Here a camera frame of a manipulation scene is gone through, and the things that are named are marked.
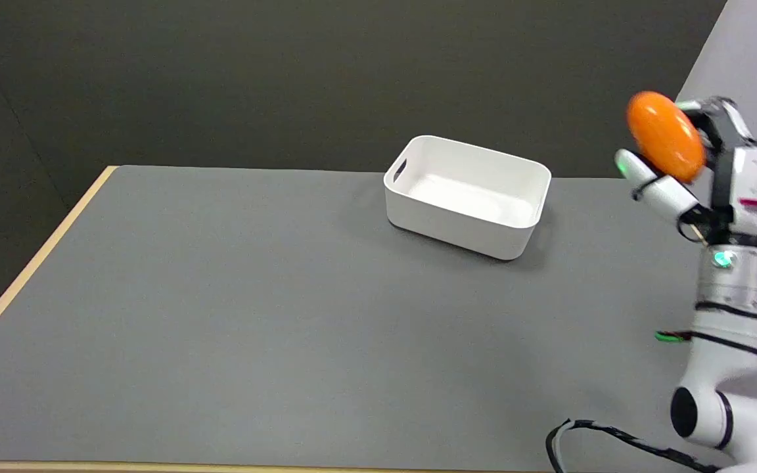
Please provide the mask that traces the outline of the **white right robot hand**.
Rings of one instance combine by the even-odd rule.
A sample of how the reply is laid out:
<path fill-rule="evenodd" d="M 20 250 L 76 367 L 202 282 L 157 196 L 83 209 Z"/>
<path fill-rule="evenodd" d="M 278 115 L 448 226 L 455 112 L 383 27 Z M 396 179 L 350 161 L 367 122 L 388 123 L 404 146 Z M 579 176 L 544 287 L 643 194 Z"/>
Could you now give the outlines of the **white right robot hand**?
<path fill-rule="evenodd" d="M 614 162 L 634 201 L 706 245 L 757 246 L 757 138 L 733 99 L 642 91 L 626 116 L 637 150 L 618 150 Z"/>

